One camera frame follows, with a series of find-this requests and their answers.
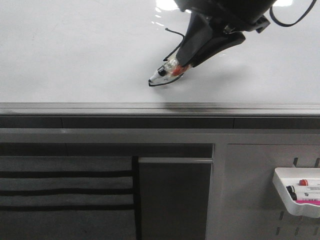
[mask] small plastic object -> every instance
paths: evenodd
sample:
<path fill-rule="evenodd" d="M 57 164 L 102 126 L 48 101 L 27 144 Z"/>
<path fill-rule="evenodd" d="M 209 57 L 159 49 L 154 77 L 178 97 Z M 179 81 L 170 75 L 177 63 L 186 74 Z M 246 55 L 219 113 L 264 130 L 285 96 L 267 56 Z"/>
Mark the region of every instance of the small plastic object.
<path fill-rule="evenodd" d="M 175 82 L 192 66 L 189 64 L 182 67 L 176 58 L 169 59 L 165 64 L 159 67 L 149 79 L 149 86 L 156 87 Z"/>
<path fill-rule="evenodd" d="M 320 201 L 320 192 L 289 192 L 292 200 L 296 201 Z"/>
<path fill-rule="evenodd" d="M 287 186 L 286 189 L 289 193 L 319 193 L 320 186 L 305 186 L 299 184 L 299 186 Z"/>
<path fill-rule="evenodd" d="M 287 190 L 287 186 L 299 186 L 303 179 L 320 180 L 320 168 L 277 167 L 272 182 L 290 214 L 320 218 L 320 205 L 316 202 L 313 204 L 309 201 L 295 201 L 292 199 L 292 192 Z"/>

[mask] red marker cap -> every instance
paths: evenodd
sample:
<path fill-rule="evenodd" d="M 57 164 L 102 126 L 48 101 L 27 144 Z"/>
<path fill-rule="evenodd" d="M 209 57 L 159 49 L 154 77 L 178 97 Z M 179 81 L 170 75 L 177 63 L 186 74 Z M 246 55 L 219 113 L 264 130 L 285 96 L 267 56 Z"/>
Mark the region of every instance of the red marker cap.
<path fill-rule="evenodd" d="M 300 185 L 300 186 L 308 186 L 308 180 L 306 180 L 306 179 L 300 180 L 300 181 L 299 181 L 299 185 Z"/>

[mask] marker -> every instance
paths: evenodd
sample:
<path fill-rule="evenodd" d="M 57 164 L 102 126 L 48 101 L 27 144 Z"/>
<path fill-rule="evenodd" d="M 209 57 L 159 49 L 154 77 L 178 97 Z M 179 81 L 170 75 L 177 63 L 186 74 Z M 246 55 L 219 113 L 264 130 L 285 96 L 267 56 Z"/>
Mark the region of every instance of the marker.
<path fill-rule="evenodd" d="M 289 192 L 294 201 L 320 201 L 320 192 Z"/>
<path fill-rule="evenodd" d="M 177 81 L 182 75 L 192 67 L 191 64 L 183 67 L 174 57 L 159 67 L 149 79 L 149 86 L 156 87 Z"/>
<path fill-rule="evenodd" d="M 300 186 L 320 186 L 320 179 L 301 179 Z"/>
<path fill-rule="evenodd" d="M 314 193 L 320 192 L 320 186 L 287 186 L 289 193 Z"/>

